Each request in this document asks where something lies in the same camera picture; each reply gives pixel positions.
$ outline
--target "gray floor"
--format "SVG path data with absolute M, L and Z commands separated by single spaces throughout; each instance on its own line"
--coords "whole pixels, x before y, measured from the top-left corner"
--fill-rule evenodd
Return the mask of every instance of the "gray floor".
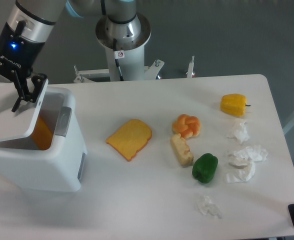
M 0 0 L 0 33 L 14 5 Z M 165 62 L 162 77 L 183 78 L 192 55 L 197 77 L 262 74 L 279 119 L 294 110 L 294 0 L 138 0 L 152 35 L 145 64 Z M 34 64 L 52 84 L 72 83 L 79 70 L 107 68 L 95 36 L 100 17 L 64 10 Z M 294 128 L 286 136 L 294 163 Z

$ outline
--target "cheese block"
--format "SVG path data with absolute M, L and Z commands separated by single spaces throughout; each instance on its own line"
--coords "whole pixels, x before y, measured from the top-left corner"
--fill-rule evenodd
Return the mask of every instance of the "cheese block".
M 170 138 L 170 143 L 178 158 L 180 165 L 186 167 L 193 163 L 194 155 L 191 153 L 191 149 L 186 144 L 186 139 L 183 138 L 180 135 L 180 133 L 172 136 Z

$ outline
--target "metal bracket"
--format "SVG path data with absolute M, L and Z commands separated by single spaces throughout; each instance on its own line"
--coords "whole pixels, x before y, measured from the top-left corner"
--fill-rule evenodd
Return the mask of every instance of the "metal bracket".
M 159 59 L 156 59 L 151 66 L 145 66 L 144 79 L 145 80 L 161 79 L 159 72 L 164 65 L 165 65 L 165 62 Z M 95 81 L 92 81 L 90 79 L 108 78 L 110 76 L 109 69 L 78 71 L 76 65 L 74 65 L 73 68 L 75 70 L 75 75 L 76 75 L 76 78 L 73 80 L 75 84 L 94 83 Z

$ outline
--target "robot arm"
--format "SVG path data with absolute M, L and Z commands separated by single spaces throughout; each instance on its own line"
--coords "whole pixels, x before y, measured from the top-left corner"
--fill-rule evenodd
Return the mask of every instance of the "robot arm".
M 33 64 L 66 5 L 73 16 L 104 15 L 96 26 L 99 43 L 105 47 L 111 81 L 144 79 L 144 45 L 151 30 L 147 19 L 137 13 L 135 0 L 16 0 L 0 35 L 0 75 L 12 81 L 18 99 L 36 102 L 44 74 L 33 74 Z M 118 59 L 118 51 L 126 58 Z
M 34 103 L 46 80 L 46 75 L 32 77 L 33 92 L 27 86 L 33 64 L 42 50 L 66 0 L 16 0 L 0 35 L 0 75 L 12 81 L 18 99 L 15 112 L 22 100 Z

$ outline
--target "warning sticker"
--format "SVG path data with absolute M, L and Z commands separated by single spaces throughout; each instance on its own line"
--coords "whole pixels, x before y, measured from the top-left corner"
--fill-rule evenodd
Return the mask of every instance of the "warning sticker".
M 125 57 L 125 52 L 123 50 L 113 52 L 115 59 L 123 59 Z

